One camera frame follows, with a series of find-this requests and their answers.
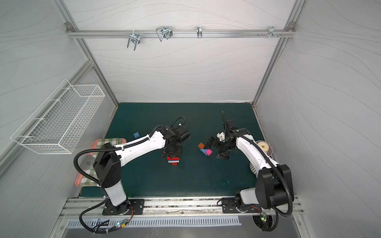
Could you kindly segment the pink lego brick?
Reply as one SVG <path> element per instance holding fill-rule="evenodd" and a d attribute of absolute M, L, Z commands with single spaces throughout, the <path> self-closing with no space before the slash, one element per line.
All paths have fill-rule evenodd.
<path fill-rule="evenodd" d="M 210 155 L 212 154 L 212 150 L 207 149 L 207 150 L 205 151 L 205 153 L 206 153 L 207 156 L 210 156 Z"/>

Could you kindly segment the red sloped lego brick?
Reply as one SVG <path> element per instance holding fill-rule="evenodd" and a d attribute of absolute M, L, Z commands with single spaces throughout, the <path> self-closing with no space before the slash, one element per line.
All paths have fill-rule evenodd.
<path fill-rule="evenodd" d="M 178 157 L 167 157 L 167 161 L 180 161 Z"/>

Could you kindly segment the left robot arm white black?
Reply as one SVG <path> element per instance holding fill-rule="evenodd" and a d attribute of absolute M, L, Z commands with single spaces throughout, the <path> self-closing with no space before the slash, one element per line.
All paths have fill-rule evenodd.
<path fill-rule="evenodd" d="M 182 143 L 190 136 L 184 126 L 156 127 L 143 138 L 113 146 L 102 145 L 93 163 L 98 185 L 107 197 L 102 215 L 132 214 L 134 206 L 128 200 L 122 185 L 122 167 L 132 160 L 161 150 L 161 156 L 178 161 L 182 156 Z"/>

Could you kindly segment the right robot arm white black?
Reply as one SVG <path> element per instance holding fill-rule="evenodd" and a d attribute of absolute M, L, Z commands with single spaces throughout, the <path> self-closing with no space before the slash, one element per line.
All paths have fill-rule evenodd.
<path fill-rule="evenodd" d="M 224 131 L 212 139 L 212 145 L 218 150 L 217 158 L 228 160 L 230 152 L 238 149 L 253 166 L 257 177 L 256 186 L 239 191 L 236 206 L 246 210 L 251 204 L 264 209 L 273 209 L 283 217 L 289 217 L 293 211 L 294 191 L 292 174 L 286 164 L 273 160 L 256 143 L 246 128 L 238 128 L 233 120 L 223 120 Z"/>

